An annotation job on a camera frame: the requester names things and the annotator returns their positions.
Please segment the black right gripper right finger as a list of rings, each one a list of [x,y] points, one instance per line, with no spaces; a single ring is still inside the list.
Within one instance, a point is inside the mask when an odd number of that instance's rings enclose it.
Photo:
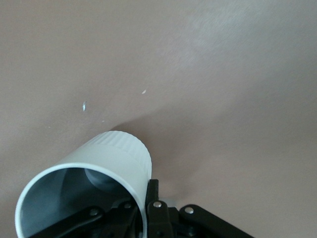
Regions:
[[[149,180],[146,195],[149,238],[251,237],[250,234],[198,205],[189,204],[178,210],[175,207],[168,207],[158,195],[158,180]]]

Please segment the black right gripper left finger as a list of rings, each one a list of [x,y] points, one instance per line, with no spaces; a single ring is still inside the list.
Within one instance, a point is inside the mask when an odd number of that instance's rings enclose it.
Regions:
[[[80,199],[23,211],[25,238],[137,238],[139,209],[131,197]]]

